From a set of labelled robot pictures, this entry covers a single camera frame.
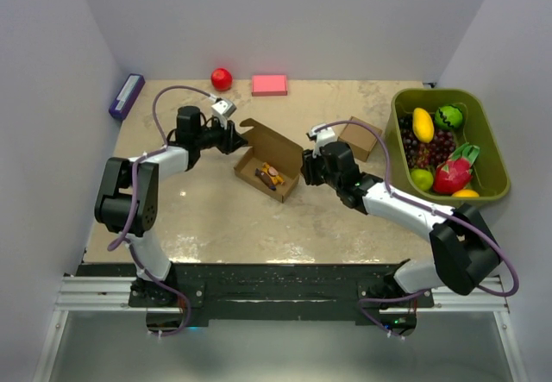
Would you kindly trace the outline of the large brown cardboard box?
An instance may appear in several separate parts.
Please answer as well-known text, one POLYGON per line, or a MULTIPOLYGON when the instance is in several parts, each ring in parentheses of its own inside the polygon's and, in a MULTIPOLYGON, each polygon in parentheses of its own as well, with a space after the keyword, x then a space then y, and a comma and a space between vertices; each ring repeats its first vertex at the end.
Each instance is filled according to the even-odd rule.
POLYGON ((235 164, 235 176, 277 202, 283 203, 300 179, 303 148, 255 119, 245 119, 240 126, 246 129, 241 136, 248 141, 248 150, 235 164), (255 175, 265 164, 279 173, 284 184, 278 183, 271 189, 262 178, 255 175))

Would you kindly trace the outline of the small snack wrapper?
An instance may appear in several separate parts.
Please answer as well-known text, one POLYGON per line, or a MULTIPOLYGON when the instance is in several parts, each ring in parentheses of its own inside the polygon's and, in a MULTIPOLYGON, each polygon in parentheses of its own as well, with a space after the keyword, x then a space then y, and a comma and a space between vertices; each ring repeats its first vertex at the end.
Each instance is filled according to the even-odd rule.
POLYGON ((276 191, 278 185, 285 184, 285 180, 279 171, 267 162, 261 168, 256 168, 254 175, 271 191, 276 191))

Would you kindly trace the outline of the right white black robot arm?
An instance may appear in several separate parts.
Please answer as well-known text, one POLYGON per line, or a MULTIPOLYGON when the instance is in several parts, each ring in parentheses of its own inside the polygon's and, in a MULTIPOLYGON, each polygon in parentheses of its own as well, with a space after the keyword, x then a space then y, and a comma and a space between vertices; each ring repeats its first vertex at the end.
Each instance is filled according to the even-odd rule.
POLYGON ((499 266, 497 251, 480 237, 492 234, 476 208, 432 207, 409 194, 401 200, 384 179, 360 170, 345 142, 304 150, 301 173, 307 185, 328 185, 348 208, 395 222, 430 244, 430 259, 401 262, 373 291, 393 306, 405 306, 415 292, 439 286, 466 296, 499 266))

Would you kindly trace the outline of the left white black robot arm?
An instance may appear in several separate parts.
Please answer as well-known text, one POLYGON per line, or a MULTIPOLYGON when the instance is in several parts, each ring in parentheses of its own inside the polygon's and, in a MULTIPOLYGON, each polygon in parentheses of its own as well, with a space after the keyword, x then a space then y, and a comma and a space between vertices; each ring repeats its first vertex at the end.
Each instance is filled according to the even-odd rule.
POLYGON ((236 106, 218 98, 207 118, 196 106, 182 106, 164 144, 134 158, 112 157, 106 161, 94 207, 96 221, 116 235, 110 252, 125 246, 133 259, 139 291, 159 306, 180 299, 179 286, 154 233, 158 215, 160 182, 190 171, 201 152, 215 148, 230 154, 247 145, 230 119, 236 106))

